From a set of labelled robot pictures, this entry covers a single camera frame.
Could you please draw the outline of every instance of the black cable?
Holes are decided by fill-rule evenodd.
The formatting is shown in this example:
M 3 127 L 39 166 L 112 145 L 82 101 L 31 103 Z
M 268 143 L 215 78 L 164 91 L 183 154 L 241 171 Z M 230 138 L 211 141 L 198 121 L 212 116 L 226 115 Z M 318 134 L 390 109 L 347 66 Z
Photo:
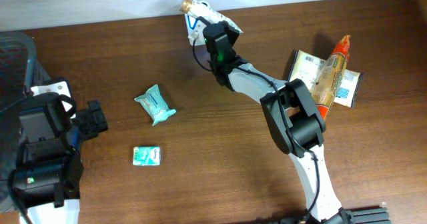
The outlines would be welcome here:
M 195 40 L 194 40 L 194 42 L 193 42 L 193 56 L 194 56 L 194 59 L 197 61 L 197 63 L 199 64 L 199 66 L 200 66 L 201 68 L 205 69 L 206 71 L 212 71 L 212 70 L 206 69 L 206 68 L 205 68 L 205 67 L 204 67 L 204 66 L 199 62 L 199 60 L 197 59 L 197 57 L 195 56 L 194 44 L 195 44 Z M 314 167 L 315 167 L 315 169 L 316 169 L 316 181 L 317 181 L 317 184 L 316 184 L 316 194 L 315 194 L 315 196 L 314 196 L 313 202 L 312 202 L 312 204 L 310 205 L 310 207 L 307 209 L 307 213 L 308 213 L 308 214 L 310 214 L 310 212 L 312 211 L 312 209 L 314 208 L 314 205 L 316 204 L 316 202 L 317 202 L 317 200 L 318 200 L 319 192 L 320 192 L 320 172 L 319 172 L 318 158 L 317 158 L 316 154 L 315 154 L 313 151 L 311 151 L 311 150 L 307 150 L 307 149 L 303 148 L 303 147 L 299 144 L 298 140 L 295 138 L 294 134 L 290 131 L 289 125 L 288 125 L 288 123 L 286 122 L 285 111 L 284 111 L 284 108 L 283 108 L 283 105 L 282 105 L 282 100 L 280 99 L 279 90 L 278 90 L 278 88 L 276 87 L 276 84 L 274 84 L 274 82 L 273 82 L 273 81 L 270 81 L 266 76 L 264 76 L 264 75 L 262 75 L 262 74 L 259 74 L 259 73 L 253 72 L 253 71 L 249 71 L 249 70 L 246 70 L 246 69 L 243 69 L 243 68 L 238 67 L 238 66 L 236 66 L 236 65 L 230 65 L 230 66 L 232 66 L 232 67 L 234 67 L 234 68 L 236 68 L 236 69 L 238 69 L 238 70 L 240 70 L 240 71 L 243 71 L 243 72 L 245 72 L 245 73 L 247 73 L 247 74 L 251 74 L 251 75 L 255 75 L 255 76 L 261 77 L 264 81 L 266 81 L 269 85 L 271 85 L 271 86 L 273 87 L 273 89 L 274 89 L 274 91 L 275 91 L 275 93 L 276 93 L 276 98 L 277 98 L 277 100 L 278 100 L 279 110 L 280 110 L 280 115 L 282 116 L 283 123 L 284 123 L 284 125 L 285 125 L 286 134 L 288 134 L 288 137 L 290 137 L 290 141 L 291 141 L 294 145 L 296 145 L 296 146 L 298 146 L 299 148 L 301 148 L 302 150 L 304 150 L 304 152 L 308 152 L 308 153 L 312 156 L 312 160 L 313 160 L 313 162 L 314 162 Z
M 196 55 L 195 55 L 195 49 L 194 49 L 195 41 L 197 41 L 197 39 L 194 39 L 194 41 L 193 41 L 193 57 L 194 57 L 195 61 L 197 61 L 197 64 L 199 64 L 199 66 L 200 66 L 201 68 L 205 69 L 206 71 L 212 71 L 211 69 L 208 69 L 208 68 L 204 67 L 204 66 L 199 62 L 199 59 L 197 59 L 197 57 L 196 57 Z
M 7 182 L 7 189 L 9 190 L 9 195 L 11 196 L 13 204 L 15 204 L 16 208 L 18 208 L 19 212 L 21 213 L 22 217 L 24 218 L 25 222 L 27 224 L 33 224 L 30 220 L 30 218 L 27 215 L 27 211 L 25 210 L 24 206 L 18 200 L 18 198 L 15 196 L 15 193 L 12 190 L 12 182 L 13 182 L 13 176 L 15 175 L 15 171 L 12 171 L 9 174 L 8 182 Z

